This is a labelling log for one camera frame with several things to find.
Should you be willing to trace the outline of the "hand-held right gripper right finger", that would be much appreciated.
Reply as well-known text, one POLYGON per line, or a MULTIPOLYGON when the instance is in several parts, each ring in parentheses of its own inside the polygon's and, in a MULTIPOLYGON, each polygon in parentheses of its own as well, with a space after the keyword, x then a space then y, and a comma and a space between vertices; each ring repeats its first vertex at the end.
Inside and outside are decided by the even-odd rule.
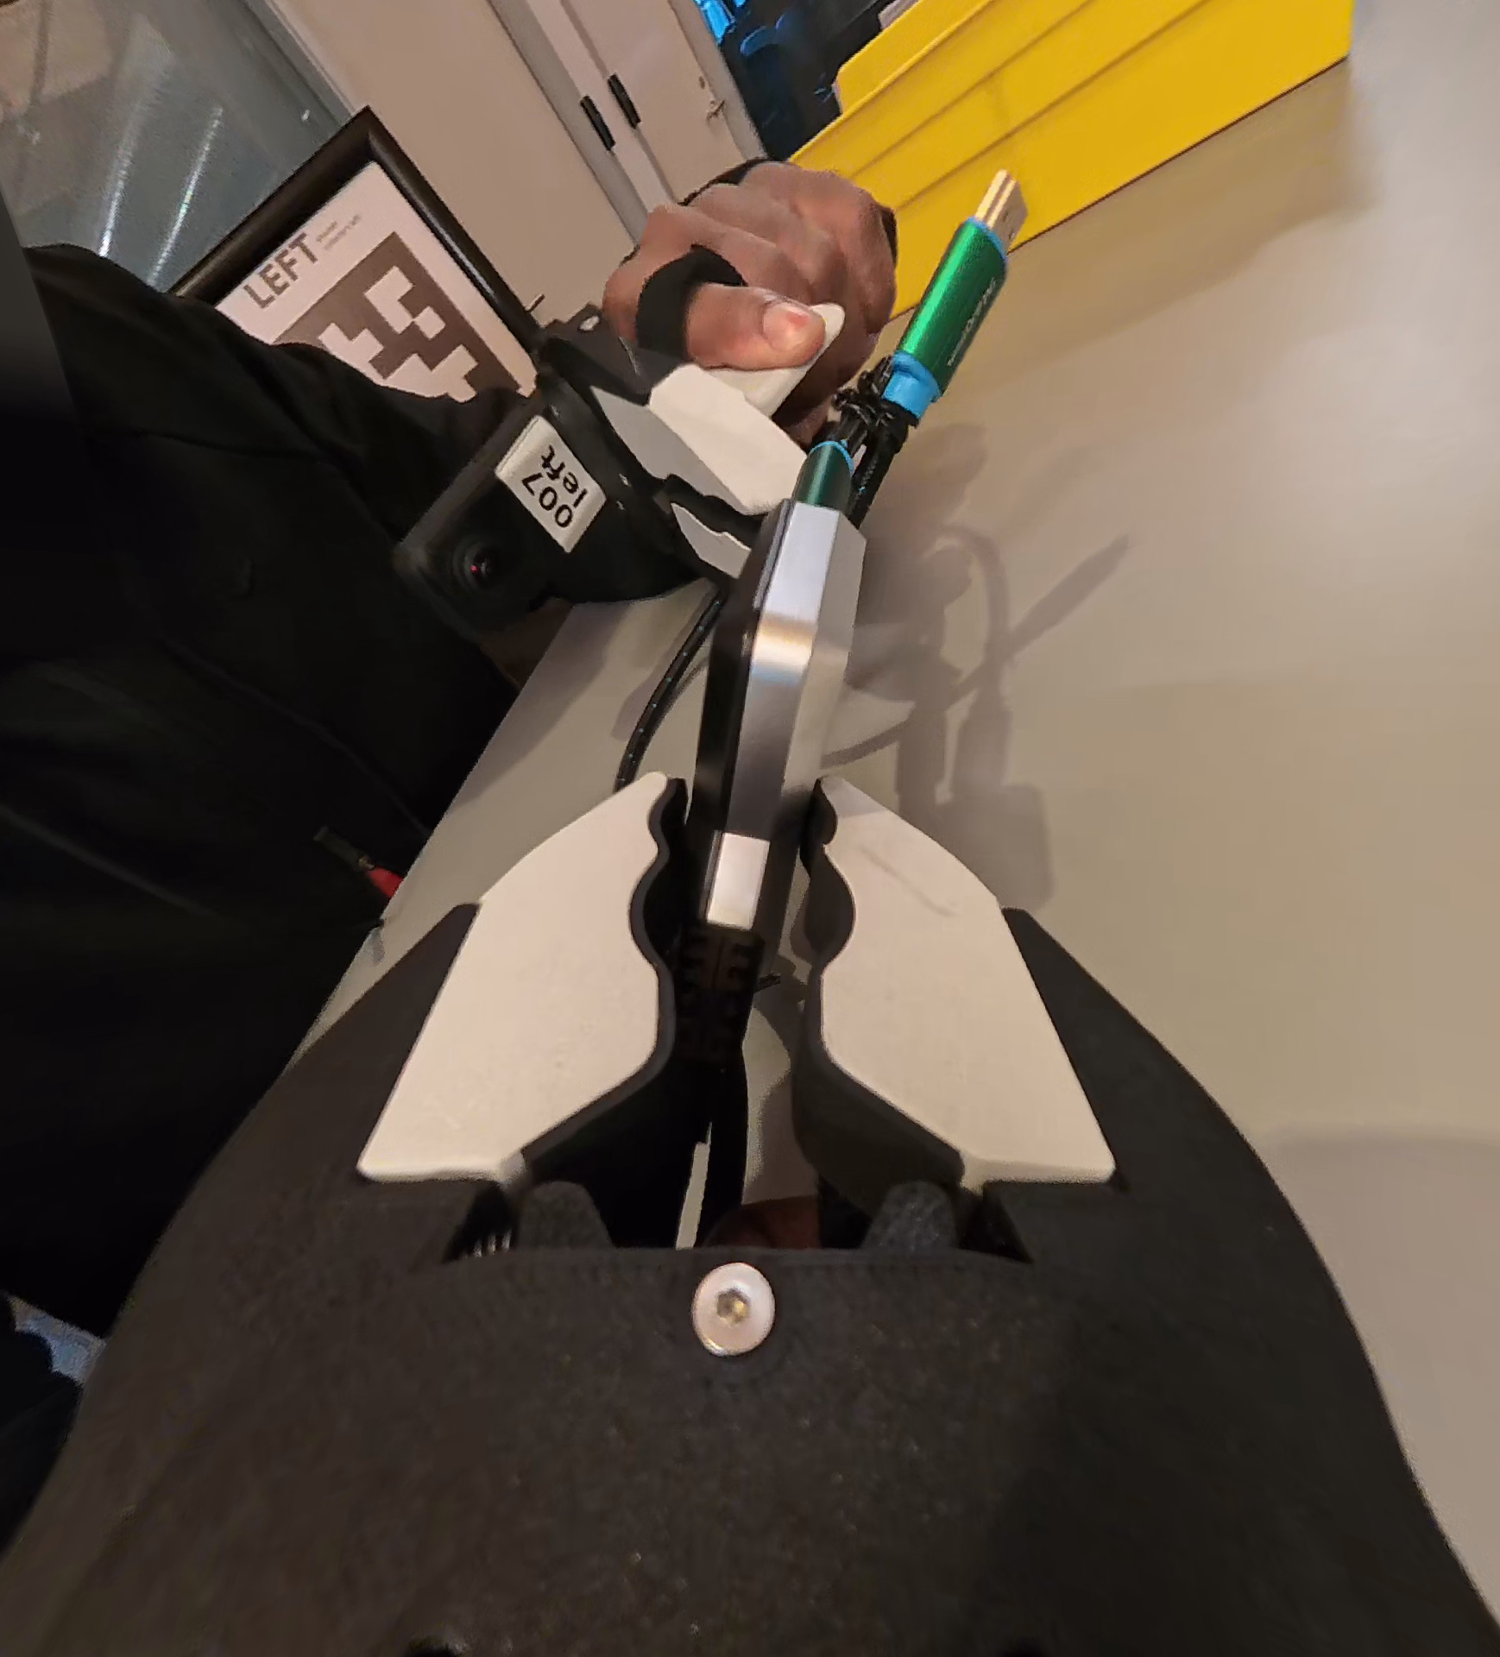
POLYGON ((806 845, 800 1149, 844 1197, 1103 1185, 1115 1156, 1003 905, 845 779, 806 845))

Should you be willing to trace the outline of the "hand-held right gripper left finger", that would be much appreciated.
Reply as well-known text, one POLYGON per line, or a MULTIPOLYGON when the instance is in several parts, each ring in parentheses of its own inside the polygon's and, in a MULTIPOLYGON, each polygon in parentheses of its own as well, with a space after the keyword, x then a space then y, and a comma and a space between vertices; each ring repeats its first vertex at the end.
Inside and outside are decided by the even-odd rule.
POLYGON ((358 1171, 517 1194, 667 1107, 688 789, 657 772, 559 829, 474 909, 358 1171))

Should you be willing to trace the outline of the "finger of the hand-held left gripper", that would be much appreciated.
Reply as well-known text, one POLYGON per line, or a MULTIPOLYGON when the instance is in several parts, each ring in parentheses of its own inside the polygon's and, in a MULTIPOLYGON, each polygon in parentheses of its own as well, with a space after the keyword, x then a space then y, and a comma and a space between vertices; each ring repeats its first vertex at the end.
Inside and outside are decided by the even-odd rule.
POLYGON ((692 558, 712 570, 711 579, 740 579, 761 535, 762 513, 743 513, 726 503, 673 503, 674 523, 692 558))

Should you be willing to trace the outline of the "silver usb hub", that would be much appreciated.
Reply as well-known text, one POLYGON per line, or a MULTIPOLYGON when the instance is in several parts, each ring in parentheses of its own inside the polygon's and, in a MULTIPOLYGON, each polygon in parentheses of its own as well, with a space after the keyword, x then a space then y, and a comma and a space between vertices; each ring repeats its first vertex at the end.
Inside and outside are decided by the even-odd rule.
POLYGON ((783 503, 719 618, 686 817, 690 893, 678 957, 679 1055, 707 1119, 698 1240, 740 1206, 743 1038, 790 902, 864 565, 847 494, 783 503))

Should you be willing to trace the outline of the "person's left hand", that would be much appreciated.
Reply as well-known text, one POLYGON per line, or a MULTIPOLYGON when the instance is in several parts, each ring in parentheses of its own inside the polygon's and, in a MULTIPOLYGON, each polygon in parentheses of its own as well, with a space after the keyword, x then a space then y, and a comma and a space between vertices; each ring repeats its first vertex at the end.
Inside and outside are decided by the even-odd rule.
POLYGON ((697 249, 718 255, 742 281, 697 287, 683 321, 683 357, 747 371, 807 364, 776 413, 807 445, 896 312, 897 242, 889 221, 844 176, 762 160, 688 202, 655 207, 609 278, 602 311, 616 333, 635 340, 641 295, 657 271, 697 249))

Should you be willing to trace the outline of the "person's black clothed torso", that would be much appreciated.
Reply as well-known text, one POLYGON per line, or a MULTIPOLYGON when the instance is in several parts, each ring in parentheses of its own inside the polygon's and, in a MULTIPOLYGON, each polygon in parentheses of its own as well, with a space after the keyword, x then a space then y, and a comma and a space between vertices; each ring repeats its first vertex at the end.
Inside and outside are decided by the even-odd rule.
POLYGON ((0 428, 0 1422, 68 1382, 275 1083, 514 687, 394 568, 519 404, 375 383, 78 247, 0 428))

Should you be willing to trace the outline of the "white door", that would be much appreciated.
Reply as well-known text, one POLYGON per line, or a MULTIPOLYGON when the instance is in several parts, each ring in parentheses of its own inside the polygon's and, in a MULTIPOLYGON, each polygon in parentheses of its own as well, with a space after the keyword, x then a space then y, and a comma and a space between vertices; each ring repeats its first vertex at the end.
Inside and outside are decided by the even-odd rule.
POLYGON ((692 1, 491 1, 617 221, 693 197, 761 136, 692 1))

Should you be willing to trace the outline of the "yellow plastic bin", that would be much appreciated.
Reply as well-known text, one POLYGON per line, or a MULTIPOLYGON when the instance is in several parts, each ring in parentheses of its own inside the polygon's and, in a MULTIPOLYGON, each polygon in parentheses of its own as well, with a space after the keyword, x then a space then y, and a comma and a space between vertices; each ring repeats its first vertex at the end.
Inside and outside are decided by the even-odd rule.
POLYGON ((916 3, 838 74, 795 155, 934 259, 1008 171, 1037 235, 1343 62, 1350 1, 916 3))

